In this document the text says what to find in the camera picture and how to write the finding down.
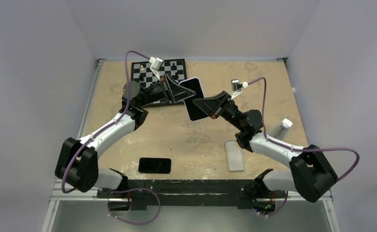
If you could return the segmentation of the phone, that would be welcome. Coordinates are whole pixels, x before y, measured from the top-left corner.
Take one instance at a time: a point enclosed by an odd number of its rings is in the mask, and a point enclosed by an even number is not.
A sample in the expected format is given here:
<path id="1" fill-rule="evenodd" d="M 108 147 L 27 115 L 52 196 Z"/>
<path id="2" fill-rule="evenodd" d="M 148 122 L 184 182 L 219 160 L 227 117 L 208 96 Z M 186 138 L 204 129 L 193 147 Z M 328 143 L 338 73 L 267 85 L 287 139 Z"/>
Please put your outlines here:
<path id="1" fill-rule="evenodd" d="M 192 102 L 194 99 L 204 98 L 203 88 L 201 86 L 199 78 L 193 77 L 187 80 L 183 80 L 179 84 L 196 92 L 195 96 L 184 100 L 184 105 L 186 107 L 190 121 L 195 122 L 208 117 L 207 114 L 205 114 Z"/>
<path id="2" fill-rule="evenodd" d="M 169 174 L 172 160 L 169 158 L 140 158 L 138 172 L 143 174 Z"/>

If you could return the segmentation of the white phone case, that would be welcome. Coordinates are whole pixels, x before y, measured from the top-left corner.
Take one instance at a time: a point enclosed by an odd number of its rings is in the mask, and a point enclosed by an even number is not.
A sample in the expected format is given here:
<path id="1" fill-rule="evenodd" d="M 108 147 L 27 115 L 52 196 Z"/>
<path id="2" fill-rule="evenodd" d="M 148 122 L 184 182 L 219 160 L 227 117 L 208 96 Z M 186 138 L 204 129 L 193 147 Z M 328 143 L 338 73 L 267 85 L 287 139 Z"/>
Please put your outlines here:
<path id="1" fill-rule="evenodd" d="M 225 142 L 228 169 L 231 172 L 240 172 L 245 170 L 242 148 L 235 140 Z"/>

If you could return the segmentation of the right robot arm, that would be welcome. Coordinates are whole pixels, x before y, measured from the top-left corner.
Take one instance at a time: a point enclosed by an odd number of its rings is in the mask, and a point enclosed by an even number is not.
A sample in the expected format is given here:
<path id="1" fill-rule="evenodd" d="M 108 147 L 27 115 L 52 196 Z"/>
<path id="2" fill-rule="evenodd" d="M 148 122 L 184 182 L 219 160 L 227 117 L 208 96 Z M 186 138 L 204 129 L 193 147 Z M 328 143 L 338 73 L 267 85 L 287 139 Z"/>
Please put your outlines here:
<path id="1" fill-rule="evenodd" d="M 338 182 L 338 176 L 318 147 L 292 146 L 265 136 L 259 110 L 242 112 L 230 95 L 223 91 L 209 98 L 194 99 L 193 104 L 212 119 L 225 119 L 236 127 L 238 145 L 249 152 L 267 156 L 288 167 L 288 171 L 267 169 L 255 178 L 255 191 L 262 197 L 273 191 L 298 192 L 315 203 Z"/>

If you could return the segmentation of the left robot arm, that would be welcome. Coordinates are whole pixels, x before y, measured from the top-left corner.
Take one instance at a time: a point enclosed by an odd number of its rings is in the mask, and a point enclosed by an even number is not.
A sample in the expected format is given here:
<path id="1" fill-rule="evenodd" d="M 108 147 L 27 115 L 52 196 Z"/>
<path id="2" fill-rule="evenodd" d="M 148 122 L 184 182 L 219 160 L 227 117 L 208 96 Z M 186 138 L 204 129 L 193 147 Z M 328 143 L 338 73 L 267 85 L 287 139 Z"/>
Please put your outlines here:
<path id="1" fill-rule="evenodd" d="M 123 87 L 122 108 L 105 125 L 80 139 L 68 138 L 63 142 L 55 168 L 55 176 L 62 181 L 61 189 L 69 184 L 73 190 L 87 192 L 92 188 L 108 189 L 117 198 L 126 195 L 128 178 L 115 169 L 101 169 L 101 155 L 122 137 L 137 130 L 145 121 L 148 111 L 142 107 L 160 100 L 182 102 L 196 92 L 181 86 L 169 74 L 163 75 L 149 87 L 127 80 Z"/>

